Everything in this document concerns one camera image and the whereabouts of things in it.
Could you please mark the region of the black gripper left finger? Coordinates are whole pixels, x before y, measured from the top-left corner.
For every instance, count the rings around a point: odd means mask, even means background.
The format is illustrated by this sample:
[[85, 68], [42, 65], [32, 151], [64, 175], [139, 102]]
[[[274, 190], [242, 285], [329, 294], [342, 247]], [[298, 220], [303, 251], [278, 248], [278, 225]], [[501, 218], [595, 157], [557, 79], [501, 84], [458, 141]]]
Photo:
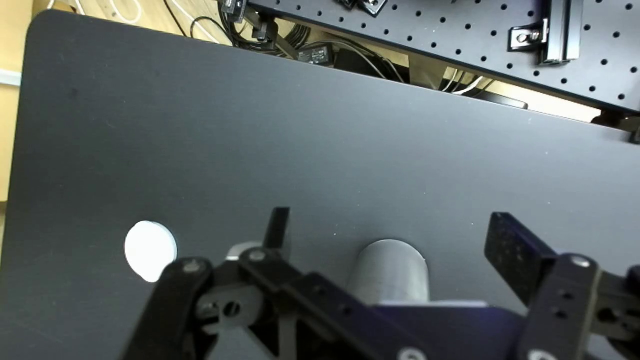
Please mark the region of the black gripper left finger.
[[122, 360], [207, 360], [233, 329], [247, 331], [274, 360], [429, 360], [409, 331], [282, 258], [289, 218], [277, 209], [265, 241], [233, 262], [171, 262]]

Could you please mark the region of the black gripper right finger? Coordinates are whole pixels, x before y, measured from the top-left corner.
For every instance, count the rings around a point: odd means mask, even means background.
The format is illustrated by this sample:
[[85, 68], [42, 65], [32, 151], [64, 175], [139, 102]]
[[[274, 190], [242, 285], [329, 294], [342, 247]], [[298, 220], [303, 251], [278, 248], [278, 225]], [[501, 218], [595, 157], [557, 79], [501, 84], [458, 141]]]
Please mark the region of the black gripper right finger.
[[619, 276], [584, 254], [557, 254], [509, 213], [490, 216], [485, 256], [529, 309], [518, 360], [584, 360], [593, 334], [640, 360], [636, 266]]

